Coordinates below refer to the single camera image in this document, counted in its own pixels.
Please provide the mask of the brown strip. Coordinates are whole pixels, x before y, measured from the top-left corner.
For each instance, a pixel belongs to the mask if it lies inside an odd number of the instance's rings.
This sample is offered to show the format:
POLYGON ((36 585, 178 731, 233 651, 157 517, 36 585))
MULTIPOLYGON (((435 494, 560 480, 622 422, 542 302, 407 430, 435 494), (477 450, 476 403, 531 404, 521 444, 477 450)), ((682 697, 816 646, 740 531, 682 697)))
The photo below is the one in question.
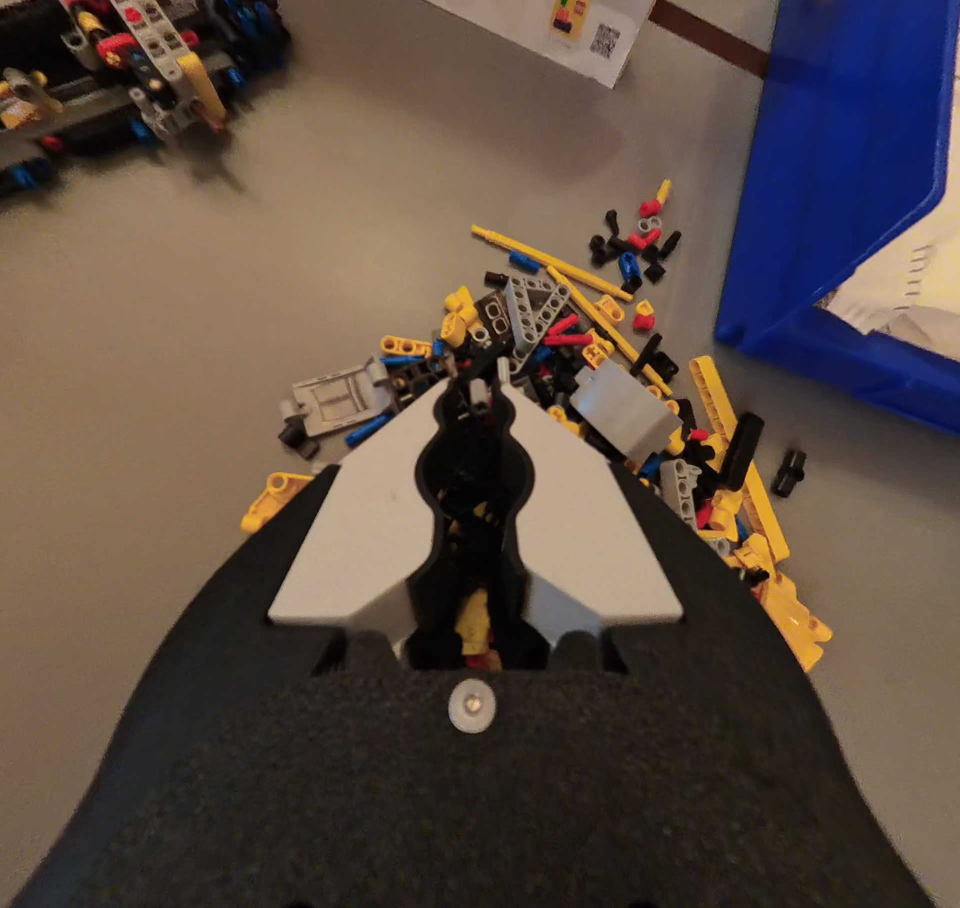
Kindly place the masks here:
POLYGON ((717 57, 723 62, 764 80, 770 54, 754 44, 715 26, 667 0, 654 0, 648 20, 655 26, 717 57))

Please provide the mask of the blue plastic bin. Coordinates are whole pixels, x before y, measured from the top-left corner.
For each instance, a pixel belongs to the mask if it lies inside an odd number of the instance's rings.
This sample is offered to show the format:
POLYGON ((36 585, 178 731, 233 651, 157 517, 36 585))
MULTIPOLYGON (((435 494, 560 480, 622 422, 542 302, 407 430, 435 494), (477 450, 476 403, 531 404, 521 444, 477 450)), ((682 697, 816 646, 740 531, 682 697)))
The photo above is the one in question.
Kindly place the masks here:
POLYGON ((779 0, 715 324, 740 354, 958 436, 958 362, 820 307, 947 191, 958 0, 779 0))

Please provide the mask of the toy car chassis assembly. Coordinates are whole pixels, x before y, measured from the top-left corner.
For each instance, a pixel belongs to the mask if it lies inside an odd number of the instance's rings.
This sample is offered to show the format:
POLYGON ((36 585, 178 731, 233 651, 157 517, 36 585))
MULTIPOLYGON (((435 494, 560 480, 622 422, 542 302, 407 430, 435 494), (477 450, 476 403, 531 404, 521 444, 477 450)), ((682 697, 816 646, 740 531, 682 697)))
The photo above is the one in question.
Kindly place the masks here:
POLYGON ((252 80, 286 67, 277 0, 21 0, 1 11, 2 200, 64 159, 220 146, 252 80))

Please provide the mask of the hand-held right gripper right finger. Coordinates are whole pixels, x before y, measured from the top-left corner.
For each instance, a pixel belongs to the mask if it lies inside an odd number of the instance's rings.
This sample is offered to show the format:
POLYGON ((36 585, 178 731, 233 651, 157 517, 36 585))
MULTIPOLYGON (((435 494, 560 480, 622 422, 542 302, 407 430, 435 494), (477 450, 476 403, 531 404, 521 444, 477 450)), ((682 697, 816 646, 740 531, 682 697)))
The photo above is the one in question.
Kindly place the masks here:
POLYGON ((509 530, 522 620, 550 650, 570 634, 679 624, 682 603, 611 463, 512 386, 495 388, 521 469, 509 530))

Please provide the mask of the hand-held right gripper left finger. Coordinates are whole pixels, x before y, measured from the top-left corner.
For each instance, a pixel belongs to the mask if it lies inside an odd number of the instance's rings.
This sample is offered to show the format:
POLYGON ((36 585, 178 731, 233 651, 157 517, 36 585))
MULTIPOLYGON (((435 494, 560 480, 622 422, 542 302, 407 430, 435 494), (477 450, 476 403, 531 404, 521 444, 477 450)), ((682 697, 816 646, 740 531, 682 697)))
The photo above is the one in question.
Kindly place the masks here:
POLYGON ((426 564, 435 530, 415 469, 452 386, 433 386, 342 460, 268 610, 273 624, 374 630, 396 650, 415 630, 407 581, 426 564))

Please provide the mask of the grey desk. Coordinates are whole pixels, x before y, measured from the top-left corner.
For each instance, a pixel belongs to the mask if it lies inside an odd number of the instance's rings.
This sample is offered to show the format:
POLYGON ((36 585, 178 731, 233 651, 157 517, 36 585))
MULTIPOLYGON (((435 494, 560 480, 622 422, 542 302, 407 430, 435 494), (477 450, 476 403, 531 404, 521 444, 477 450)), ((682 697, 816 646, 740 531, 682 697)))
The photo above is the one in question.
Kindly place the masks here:
POLYGON ((613 90, 419 0, 279 0, 288 73, 227 151, 140 147, 2 207, 2 906, 83 797, 163 636, 242 543, 293 382, 424 338, 503 259, 587 266, 671 179, 666 352, 765 418, 811 679, 904 859, 958 906, 958 440, 714 346, 762 87, 658 26, 613 90))

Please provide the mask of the pile of toy brick pieces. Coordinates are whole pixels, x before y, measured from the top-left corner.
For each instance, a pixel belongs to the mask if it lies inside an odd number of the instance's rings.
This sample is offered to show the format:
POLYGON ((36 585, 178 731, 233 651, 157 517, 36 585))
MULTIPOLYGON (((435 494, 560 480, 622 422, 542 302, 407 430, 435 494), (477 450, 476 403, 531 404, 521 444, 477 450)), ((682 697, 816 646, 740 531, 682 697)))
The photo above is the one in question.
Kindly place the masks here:
POLYGON ((430 556, 407 581, 415 629, 399 647, 415 667, 533 669, 563 641, 550 650, 521 617, 509 523, 522 470, 506 447, 496 384, 518 390, 606 458, 626 498, 638 488, 652 494, 690 530, 683 551, 713 550, 803 670, 833 637, 781 570, 789 551, 754 465, 763 421, 734 414, 714 361, 701 357, 690 372, 709 428, 698 430, 690 403, 669 385, 677 366, 659 336, 639 351, 618 333, 642 280, 643 246, 653 258, 647 278, 661 269, 652 245, 660 220, 639 226, 620 254, 621 290, 474 226, 474 237, 509 252, 514 274, 487 274, 479 298, 466 287, 448 295, 431 341, 383 337, 366 361, 295 383, 282 403, 285 448, 312 459, 323 436, 342 433, 348 455, 433 386, 453 382, 414 470, 435 516, 430 556))

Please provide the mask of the black connector brick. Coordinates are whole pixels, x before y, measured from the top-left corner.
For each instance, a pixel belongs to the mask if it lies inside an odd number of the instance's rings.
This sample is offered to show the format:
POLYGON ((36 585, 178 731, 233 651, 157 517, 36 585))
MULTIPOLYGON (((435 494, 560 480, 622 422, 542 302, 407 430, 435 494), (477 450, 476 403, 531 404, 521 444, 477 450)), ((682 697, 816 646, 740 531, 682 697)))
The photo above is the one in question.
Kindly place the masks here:
POLYGON ((789 449, 774 475, 771 493, 781 499, 789 498, 797 485, 806 477, 807 453, 801 449, 789 449))

